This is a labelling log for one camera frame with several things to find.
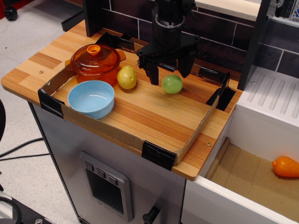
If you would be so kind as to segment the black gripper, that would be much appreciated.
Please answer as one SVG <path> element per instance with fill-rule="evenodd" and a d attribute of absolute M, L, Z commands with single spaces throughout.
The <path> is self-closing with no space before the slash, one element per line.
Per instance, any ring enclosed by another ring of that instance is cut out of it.
<path fill-rule="evenodd" d="M 199 51 L 200 38 L 183 33 L 182 25 L 183 23 L 154 20 L 151 42 L 137 51 L 138 66 L 145 70 L 151 84 L 159 84 L 158 65 L 161 63 L 175 61 L 183 78 L 190 74 Z"/>

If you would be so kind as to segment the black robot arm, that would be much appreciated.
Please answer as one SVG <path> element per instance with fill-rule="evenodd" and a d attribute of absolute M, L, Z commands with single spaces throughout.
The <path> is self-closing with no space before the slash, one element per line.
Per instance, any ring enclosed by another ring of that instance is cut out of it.
<path fill-rule="evenodd" d="M 159 84 L 158 65 L 176 62 L 176 69 L 187 77 L 199 51 L 200 38 L 182 32 L 185 16 L 192 12 L 193 0 L 157 0 L 152 10 L 151 42 L 137 51 L 138 66 L 151 84 Z"/>

